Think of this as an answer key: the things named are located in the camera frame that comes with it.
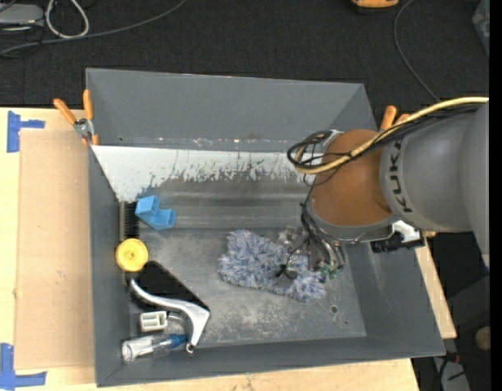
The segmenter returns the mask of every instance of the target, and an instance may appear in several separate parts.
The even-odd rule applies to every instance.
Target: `yellow cable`
[[[459,106],[461,104],[474,104],[474,103],[484,104],[484,103],[488,102],[488,100],[489,100],[489,98],[487,98],[487,97],[462,97],[459,99],[451,99],[451,100],[447,100],[447,101],[442,101],[440,103],[436,103],[432,106],[429,106],[429,107],[424,108],[416,113],[411,114],[409,117],[407,117],[407,119],[400,121],[399,126],[405,125],[406,123],[414,121],[415,119],[419,119],[420,117],[423,117],[431,112],[441,110],[442,108]],[[302,174],[321,174],[321,173],[324,173],[326,171],[329,171],[330,169],[333,169],[333,168],[336,168],[337,166],[345,164],[350,159],[358,156],[363,151],[365,151],[367,148],[369,148],[375,139],[377,139],[378,141],[383,140],[387,136],[391,135],[396,129],[397,129],[396,127],[390,127],[389,129],[381,132],[380,134],[377,134],[376,136],[369,139],[367,142],[363,143],[359,147],[352,150],[350,152],[350,155],[344,155],[341,158],[338,158],[337,160],[334,160],[332,162],[328,162],[327,164],[315,166],[312,169],[304,169],[298,165],[295,165],[294,168]],[[299,147],[297,150],[297,154],[295,155],[295,160],[297,162],[299,162],[302,155],[303,155],[303,147]]]

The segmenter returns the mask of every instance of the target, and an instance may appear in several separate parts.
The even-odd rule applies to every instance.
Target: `white cable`
[[[77,8],[77,10],[79,11],[79,13],[81,14],[82,19],[85,21],[85,28],[84,28],[84,30],[81,33],[79,33],[78,35],[65,35],[65,34],[61,33],[59,30],[57,30],[56,28],[54,28],[54,26],[52,25],[52,23],[50,21],[50,14],[52,12],[52,9],[53,9],[53,6],[54,6],[54,2],[55,2],[55,0],[50,0],[48,2],[48,7],[46,8],[46,11],[45,11],[46,25],[52,31],[52,33],[54,35],[56,35],[57,37],[61,37],[63,39],[69,39],[69,38],[72,38],[72,37],[83,37],[83,36],[85,36],[88,33],[88,31],[90,30],[90,22],[88,21],[88,17],[86,16],[86,13],[82,9],[81,5],[76,0],[70,0],[70,2],[72,2],[72,4]]]

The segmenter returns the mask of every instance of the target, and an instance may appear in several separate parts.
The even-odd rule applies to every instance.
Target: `white plastic clip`
[[[144,333],[164,330],[168,326],[168,314],[165,311],[141,313],[139,321],[140,330]]]

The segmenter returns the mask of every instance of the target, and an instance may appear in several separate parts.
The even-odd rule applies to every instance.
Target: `black carpet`
[[[0,30],[0,106],[51,108],[54,98],[62,98],[81,108],[89,67],[358,82],[378,124],[389,104],[414,112],[440,99],[489,93],[489,56],[472,23],[476,2],[400,0],[386,12],[362,15],[348,0],[187,0],[159,20],[93,37],[167,12],[182,0],[78,1],[89,7],[90,37],[38,44],[56,37],[48,29]],[[46,7],[48,0],[18,2]],[[81,31],[68,0],[57,4],[52,19],[63,33]],[[473,253],[470,259],[463,253],[448,258],[457,244],[448,236],[443,247],[441,239],[433,245],[449,295],[483,276]],[[422,384],[425,371],[418,372]]]

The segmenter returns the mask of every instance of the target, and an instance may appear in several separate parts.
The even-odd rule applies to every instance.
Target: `white paint splatter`
[[[283,152],[226,152],[149,147],[93,146],[119,201],[136,201],[150,187],[168,181],[204,182],[245,177],[282,181],[299,174]]]

